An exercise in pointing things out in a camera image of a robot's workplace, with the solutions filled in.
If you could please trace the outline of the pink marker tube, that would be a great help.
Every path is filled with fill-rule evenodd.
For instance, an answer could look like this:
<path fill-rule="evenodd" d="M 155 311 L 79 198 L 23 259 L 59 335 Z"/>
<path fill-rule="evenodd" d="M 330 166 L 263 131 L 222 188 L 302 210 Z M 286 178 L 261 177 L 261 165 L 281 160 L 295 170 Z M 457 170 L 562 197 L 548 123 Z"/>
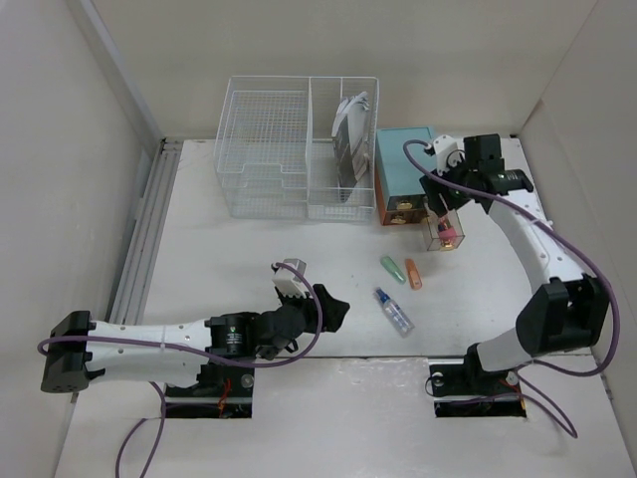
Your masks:
<path fill-rule="evenodd" d="M 438 237 L 442 242 L 452 242 L 456 237 L 456 230 L 448 215 L 438 218 L 437 230 Z"/>

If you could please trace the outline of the teal orange drawer box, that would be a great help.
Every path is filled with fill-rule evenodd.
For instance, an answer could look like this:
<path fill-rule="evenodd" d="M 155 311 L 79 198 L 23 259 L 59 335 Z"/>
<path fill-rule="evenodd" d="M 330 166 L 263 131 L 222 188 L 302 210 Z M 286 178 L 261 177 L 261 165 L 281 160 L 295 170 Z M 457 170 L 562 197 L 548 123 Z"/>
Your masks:
<path fill-rule="evenodd" d="M 427 196 L 420 183 L 423 173 L 405 156 L 403 144 L 410 139 L 430 142 L 434 134 L 432 126 L 376 131 L 374 186 L 383 226 L 418 224 L 427 217 Z"/>

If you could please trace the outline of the grey white manual booklet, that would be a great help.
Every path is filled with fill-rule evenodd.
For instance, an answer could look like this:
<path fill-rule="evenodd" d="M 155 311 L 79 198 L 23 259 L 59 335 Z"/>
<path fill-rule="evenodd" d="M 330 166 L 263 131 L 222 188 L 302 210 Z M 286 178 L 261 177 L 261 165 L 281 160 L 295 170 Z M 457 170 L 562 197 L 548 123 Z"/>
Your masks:
<path fill-rule="evenodd" d="M 367 170 L 368 92 L 343 97 L 331 128 L 331 141 L 336 164 L 338 200 L 348 200 L 354 187 Z"/>

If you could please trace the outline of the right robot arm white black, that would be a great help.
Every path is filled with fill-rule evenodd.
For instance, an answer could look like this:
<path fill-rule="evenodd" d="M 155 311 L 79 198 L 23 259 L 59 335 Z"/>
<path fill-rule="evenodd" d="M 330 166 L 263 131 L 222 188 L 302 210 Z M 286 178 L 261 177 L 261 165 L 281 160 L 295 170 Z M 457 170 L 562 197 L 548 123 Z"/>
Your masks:
<path fill-rule="evenodd" d="M 582 268 L 555 239 L 528 175 L 506 167 L 500 136 L 456 140 L 440 135 L 422 148 L 436 161 L 420 179 L 429 207 L 443 216 L 471 201 L 480 204 L 509 240 L 531 286 L 531 298 L 514 327 L 468 350 L 472 361 L 461 367 L 463 385 L 482 392 L 500 371 L 596 345 L 608 292 L 597 272 Z"/>

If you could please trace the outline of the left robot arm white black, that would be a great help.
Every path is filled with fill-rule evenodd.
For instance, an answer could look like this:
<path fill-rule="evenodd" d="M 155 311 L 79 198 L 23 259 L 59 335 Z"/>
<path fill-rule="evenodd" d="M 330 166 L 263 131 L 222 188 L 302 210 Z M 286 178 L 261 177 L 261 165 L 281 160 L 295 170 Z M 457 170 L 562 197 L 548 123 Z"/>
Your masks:
<path fill-rule="evenodd" d="M 337 332 L 350 309 L 322 284 L 279 299 L 273 311 L 167 326 L 110 324 L 74 311 L 38 345 L 45 358 L 40 388 L 68 393 L 105 381 L 154 381 L 212 394 L 222 385 L 224 368 L 274 368 L 300 360 L 299 337 Z"/>

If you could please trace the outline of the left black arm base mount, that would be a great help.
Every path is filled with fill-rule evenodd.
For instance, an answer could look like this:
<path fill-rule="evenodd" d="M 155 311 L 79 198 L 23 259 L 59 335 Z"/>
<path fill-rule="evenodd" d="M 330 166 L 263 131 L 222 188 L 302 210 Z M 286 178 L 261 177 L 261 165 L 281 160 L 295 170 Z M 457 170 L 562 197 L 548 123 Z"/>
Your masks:
<path fill-rule="evenodd" d="M 167 385 L 166 417 L 172 419 L 249 419 L 253 414 L 253 368 L 204 365 L 188 387 Z"/>

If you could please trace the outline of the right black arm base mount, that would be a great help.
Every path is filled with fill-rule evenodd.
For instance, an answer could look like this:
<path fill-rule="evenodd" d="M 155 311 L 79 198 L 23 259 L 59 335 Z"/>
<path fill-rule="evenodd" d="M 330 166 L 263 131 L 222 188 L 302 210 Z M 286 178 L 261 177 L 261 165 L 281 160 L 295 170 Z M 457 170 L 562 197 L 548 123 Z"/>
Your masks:
<path fill-rule="evenodd" d="M 483 370 L 476 345 L 461 358 L 430 360 L 426 390 L 437 418 L 527 417 L 515 371 Z"/>

